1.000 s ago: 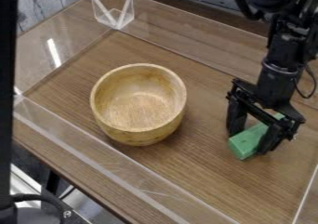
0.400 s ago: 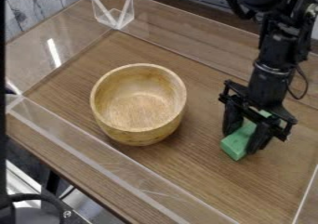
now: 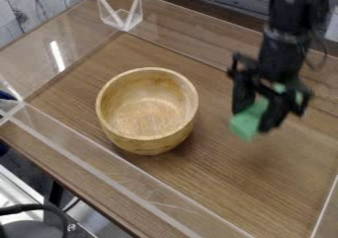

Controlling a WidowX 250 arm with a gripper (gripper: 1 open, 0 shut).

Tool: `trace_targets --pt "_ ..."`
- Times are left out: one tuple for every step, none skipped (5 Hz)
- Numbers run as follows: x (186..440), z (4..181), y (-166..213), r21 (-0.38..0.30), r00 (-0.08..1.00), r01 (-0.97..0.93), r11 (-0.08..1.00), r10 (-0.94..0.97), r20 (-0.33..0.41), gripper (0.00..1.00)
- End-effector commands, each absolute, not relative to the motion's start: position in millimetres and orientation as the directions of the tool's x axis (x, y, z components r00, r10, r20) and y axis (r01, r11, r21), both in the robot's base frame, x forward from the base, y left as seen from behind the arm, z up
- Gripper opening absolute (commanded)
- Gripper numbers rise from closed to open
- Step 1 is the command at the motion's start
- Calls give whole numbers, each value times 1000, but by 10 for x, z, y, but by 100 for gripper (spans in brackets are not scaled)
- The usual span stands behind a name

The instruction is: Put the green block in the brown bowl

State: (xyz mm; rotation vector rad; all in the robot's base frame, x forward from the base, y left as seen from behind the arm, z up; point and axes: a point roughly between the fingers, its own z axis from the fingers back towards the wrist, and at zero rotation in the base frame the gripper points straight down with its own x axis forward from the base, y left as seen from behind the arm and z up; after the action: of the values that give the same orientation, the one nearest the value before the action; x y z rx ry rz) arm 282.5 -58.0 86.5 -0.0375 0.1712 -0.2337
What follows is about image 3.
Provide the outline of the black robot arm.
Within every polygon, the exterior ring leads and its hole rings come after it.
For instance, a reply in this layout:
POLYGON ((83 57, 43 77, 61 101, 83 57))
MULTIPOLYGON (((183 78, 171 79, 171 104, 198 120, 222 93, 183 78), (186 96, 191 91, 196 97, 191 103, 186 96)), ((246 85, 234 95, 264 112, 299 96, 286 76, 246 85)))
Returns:
POLYGON ((314 93, 299 71, 325 65, 306 55, 327 12, 329 0, 270 0, 259 56, 235 53, 227 70, 234 83, 230 128, 240 137, 267 133, 290 114, 305 114, 314 93))

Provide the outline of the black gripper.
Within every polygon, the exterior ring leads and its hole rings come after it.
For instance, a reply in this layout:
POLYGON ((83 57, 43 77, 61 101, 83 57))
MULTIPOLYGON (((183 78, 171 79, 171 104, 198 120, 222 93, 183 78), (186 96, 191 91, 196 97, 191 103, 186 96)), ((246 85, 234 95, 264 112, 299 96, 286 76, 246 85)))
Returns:
POLYGON ((290 42, 264 35, 258 58, 236 52, 227 75, 234 80, 232 114, 254 104, 256 95, 267 96, 268 107, 259 122, 259 132, 268 132, 282 125, 288 113, 302 117, 313 98, 313 91, 299 80, 299 70, 307 53, 309 42, 290 42), (282 84, 288 90, 274 94, 270 88, 282 84))

